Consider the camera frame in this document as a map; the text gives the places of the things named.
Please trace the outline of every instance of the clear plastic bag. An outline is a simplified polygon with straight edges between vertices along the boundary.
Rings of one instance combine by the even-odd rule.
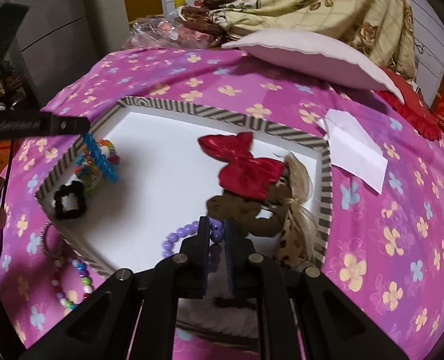
[[[122,48],[140,47],[208,48],[214,38],[206,33],[189,30],[182,23],[166,17],[138,19]]]

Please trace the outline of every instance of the black scrunchie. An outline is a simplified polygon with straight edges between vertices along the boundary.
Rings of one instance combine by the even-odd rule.
[[[64,205],[62,204],[62,198],[69,196],[70,194],[74,194],[77,198],[77,205],[79,208],[65,211]],[[80,181],[72,181],[70,185],[61,186],[53,196],[53,200],[55,201],[55,217],[58,220],[80,218],[87,210],[84,196],[84,185]]]

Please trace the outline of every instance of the pink floral bedsheet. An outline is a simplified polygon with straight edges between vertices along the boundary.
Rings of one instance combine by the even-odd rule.
[[[328,109],[354,115],[388,159],[386,180],[378,195],[333,167],[333,220],[323,271],[411,359],[428,353],[444,330],[444,138],[429,142],[420,137],[369,92],[343,92],[237,50],[115,52],[64,88],[45,109],[93,121],[124,95],[245,112],[318,136],[322,132],[315,121]],[[28,139],[14,159],[0,294],[26,346],[64,316],[50,284],[54,263],[40,249],[46,216],[34,193],[73,141]],[[102,278],[91,274],[99,285]],[[72,300],[80,301],[82,284],[70,269],[62,287]],[[176,333],[176,360],[228,356],[257,358]]]

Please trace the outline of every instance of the black wire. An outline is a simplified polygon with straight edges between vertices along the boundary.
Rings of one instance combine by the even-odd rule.
[[[4,190],[2,192],[2,200],[0,203],[2,210],[5,210],[5,197],[7,196],[7,186],[9,185],[10,169],[12,168],[12,159],[14,157],[14,143],[15,141],[12,139],[10,141],[9,163],[7,165],[7,174],[5,175]],[[0,258],[2,257],[3,246],[4,246],[4,228],[2,227],[0,229]]]

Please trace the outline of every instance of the red bow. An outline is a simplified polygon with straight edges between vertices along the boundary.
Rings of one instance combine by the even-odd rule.
[[[248,199],[265,200],[267,187],[282,175],[284,163],[271,158],[254,158],[249,152],[253,134],[206,135],[198,139],[202,150],[228,165],[219,173],[220,186]]]

